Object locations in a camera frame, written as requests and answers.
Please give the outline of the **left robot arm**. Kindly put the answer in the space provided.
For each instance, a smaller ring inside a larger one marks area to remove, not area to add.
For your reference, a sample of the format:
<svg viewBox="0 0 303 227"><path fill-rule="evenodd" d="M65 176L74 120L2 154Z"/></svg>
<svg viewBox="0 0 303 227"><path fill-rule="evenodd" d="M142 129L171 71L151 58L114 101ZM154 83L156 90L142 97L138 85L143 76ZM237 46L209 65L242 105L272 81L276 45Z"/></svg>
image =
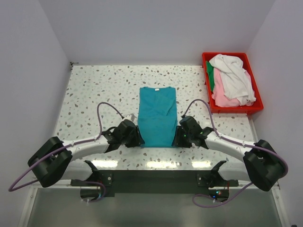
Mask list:
<svg viewBox="0 0 303 227"><path fill-rule="evenodd" d="M90 155L117 150L122 145L133 148L145 143L139 127L131 120L124 119L111 129L112 131L108 129L98 136L84 140L64 142L58 137L51 137L27 164L44 188L63 179L77 179L86 185L94 185L98 181L96 168L89 164L85 170L83 164L76 167L70 163Z"/></svg>

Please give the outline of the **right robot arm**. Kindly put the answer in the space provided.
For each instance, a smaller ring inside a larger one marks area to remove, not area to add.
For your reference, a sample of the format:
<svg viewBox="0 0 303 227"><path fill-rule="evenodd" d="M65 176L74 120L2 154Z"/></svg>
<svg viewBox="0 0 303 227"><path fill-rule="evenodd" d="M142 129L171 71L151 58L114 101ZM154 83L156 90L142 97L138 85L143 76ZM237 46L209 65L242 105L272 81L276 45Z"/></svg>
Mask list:
<svg viewBox="0 0 303 227"><path fill-rule="evenodd" d="M192 116L183 116L179 123L173 146L190 148L195 145L222 152L241 161L239 165L228 166L224 161L217 166L211 173L211 181L217 186L229 180L241 180L249 181L268 192L288 172L286 163L265 140L238 140L219 133L214 128L202 128Z"/></svg>

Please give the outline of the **teal t shirt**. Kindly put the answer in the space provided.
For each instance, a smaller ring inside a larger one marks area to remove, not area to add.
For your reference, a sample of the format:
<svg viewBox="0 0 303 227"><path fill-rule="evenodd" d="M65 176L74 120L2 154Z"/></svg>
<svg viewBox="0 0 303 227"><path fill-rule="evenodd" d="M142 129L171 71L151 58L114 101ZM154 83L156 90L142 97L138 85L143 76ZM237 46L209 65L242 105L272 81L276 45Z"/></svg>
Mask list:
<svg viewBox="0 0 303 227"><path fill-rule="evenodd" d="M177 128L174 87L142 87L139 93L138 127L144 146L171 148Z"/></svg>

